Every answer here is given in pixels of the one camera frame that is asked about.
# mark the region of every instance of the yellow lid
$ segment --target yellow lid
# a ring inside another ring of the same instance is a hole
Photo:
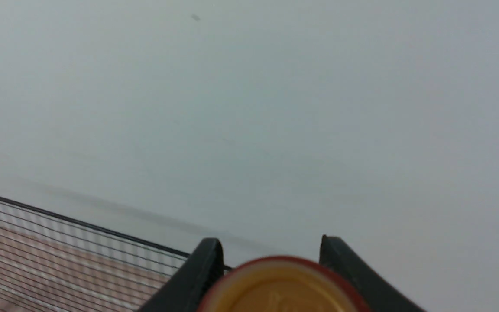
[[[206,295],[200,312],[362,312],[334,273],[295,257],[252,261]]]

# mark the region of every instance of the wire cage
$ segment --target wire cage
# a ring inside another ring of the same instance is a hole
[[[0,312],[137,310],[188,256],[0,197]]]

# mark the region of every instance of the jar lid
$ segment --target jar lid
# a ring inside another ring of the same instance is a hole
[[[297,257],[265,257],[225,275],[198,312],[369,312],[338,274]]]

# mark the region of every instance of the white wall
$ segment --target white wall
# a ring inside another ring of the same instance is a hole
[[[499,2],[0,1],[0,195],[499,310]]]

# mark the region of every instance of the wire mesh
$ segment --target wire mesh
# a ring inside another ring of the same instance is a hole
[[[187,256],[0,198],[0,311],[137,310]]]

